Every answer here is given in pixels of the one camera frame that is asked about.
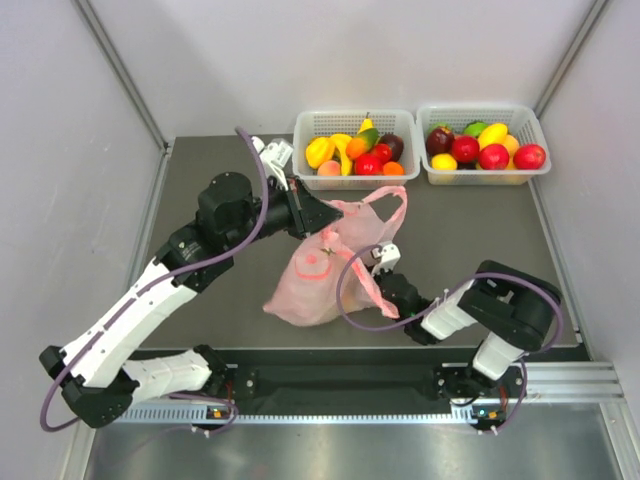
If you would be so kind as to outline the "pink plastic bag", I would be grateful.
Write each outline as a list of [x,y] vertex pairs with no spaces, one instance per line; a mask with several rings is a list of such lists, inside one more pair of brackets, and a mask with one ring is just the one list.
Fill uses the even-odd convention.
[[367,269],[369,260],[356,260],[345,273],[341,287],[337,282],[357,251],[394,239],[408,209],[406,189],[386,186],[359,201],[327,203],[341,210],[343,218],[299,245],[263,310],[298,327],[336,319],[339,306],[346,313],[377,308],[383,316],[397,319],[397,307],[382,297]]

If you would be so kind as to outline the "green orange mango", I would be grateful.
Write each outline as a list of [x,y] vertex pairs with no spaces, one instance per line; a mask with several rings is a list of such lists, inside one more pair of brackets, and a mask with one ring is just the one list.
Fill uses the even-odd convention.
[[348,155],[355,160],[359,156],[370,152],[377,144],[378,140],[379,132],[375,127],[362,133],[358,133],[352,137],[352,140],[347,147]]

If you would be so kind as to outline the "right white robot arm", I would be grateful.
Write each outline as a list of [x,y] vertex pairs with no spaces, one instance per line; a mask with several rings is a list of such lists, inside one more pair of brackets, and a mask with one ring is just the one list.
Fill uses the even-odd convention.
[[502,385],[512,363],[543,349],[552,321],[562,313],[556,286],[492,260],[483,261],[460,288],[434,300],[391,269],[376,267],[373,277],[399,318],[413,319],[404,333],[418,344],[438,344],[476,324],[488,330],[466,372],[469,388],[481,396]]

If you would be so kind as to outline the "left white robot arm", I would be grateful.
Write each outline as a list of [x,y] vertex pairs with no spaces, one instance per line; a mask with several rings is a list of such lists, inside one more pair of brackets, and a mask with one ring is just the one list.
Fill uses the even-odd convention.
[[52,389],[78,420],[98,429],[147,400],[187,392],[215,397],[224,390],[228,367],[207,345],[146,360],[132,356],[176,310],[230,270],[246,246],[279,232],[304,240],[343,216],[297,177],[282,185],[263,178],[261,185],[256,197],[245,175],[216,176],[199,194],[194,220],[169,237],[123,297],[76,340],[42,351]]

